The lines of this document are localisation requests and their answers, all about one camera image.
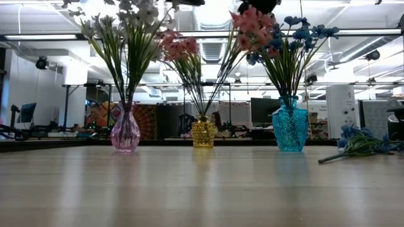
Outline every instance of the blue glass vase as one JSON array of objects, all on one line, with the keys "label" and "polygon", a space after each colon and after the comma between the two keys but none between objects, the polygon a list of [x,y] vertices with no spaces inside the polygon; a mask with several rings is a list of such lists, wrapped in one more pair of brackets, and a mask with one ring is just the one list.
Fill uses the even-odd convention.
[{"label": "blue glass vase", "polygon": [[307,110],[297,108],[297,96],[281,96],[281,107],[272,114],[276,142],[281,151],[301,152],[309,131]]}]

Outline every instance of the vase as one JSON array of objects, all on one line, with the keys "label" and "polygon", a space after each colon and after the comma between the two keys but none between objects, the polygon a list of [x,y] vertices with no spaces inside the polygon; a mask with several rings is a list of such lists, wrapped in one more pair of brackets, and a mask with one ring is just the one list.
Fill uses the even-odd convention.
[{"label": "vase", "polygon": [[196,148],[213,147],[216,126],[214,123],[209,122],[208,119],[205,115],[199,115],[198,122],[192,123],[192,137]]},{"label": "vase", "polygon": [[273,112],[272,123],[276,142],[281,151],[301,152],[309,131],[309,116],[297,108],[297,96],[281,96],[281,107]]},{"label": "vase", "polygon": [[134,103],[118,103],[119,116],[111,131],[110,139],[113,147],[119,153],[132,153],[136,150],[140,140],[140,130],[133,117]]}]

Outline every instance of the desk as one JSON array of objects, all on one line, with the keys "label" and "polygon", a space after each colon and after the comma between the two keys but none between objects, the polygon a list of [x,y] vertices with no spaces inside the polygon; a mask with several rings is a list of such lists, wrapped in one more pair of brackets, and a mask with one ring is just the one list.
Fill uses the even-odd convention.
[{"label": "desk", "polygon": [[335,147],[0,153],[1,226],[402,227],[403,160],[318,165]]}]

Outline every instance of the computer monitor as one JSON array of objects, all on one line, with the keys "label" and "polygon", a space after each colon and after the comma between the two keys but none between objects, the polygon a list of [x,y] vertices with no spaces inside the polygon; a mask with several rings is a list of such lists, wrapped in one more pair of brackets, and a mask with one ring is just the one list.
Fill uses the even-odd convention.
[{"label": "computer monitor", "polygon": [[24,104],[21,107],[20,116],[18,116],[17,123],[31,123],[33,119],[33,112],[35,111],[36,103]]},{"label": "computer monitor", "polygon": [[272,113],[280,108],[280,101],[271,98],[251,98],[251,120],[254,126],[271,125]]}]

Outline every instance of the yellow glass vase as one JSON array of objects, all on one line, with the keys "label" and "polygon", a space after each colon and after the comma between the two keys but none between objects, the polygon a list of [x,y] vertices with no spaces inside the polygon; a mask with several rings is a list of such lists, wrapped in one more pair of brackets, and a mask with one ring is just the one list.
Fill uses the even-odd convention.
[{"label": "yellow glass vase", "polygon": [[215,124],[208,121],[207,116],[198,116],[198,122],[192,124],[194,147],[212,148],[215,138]]}]

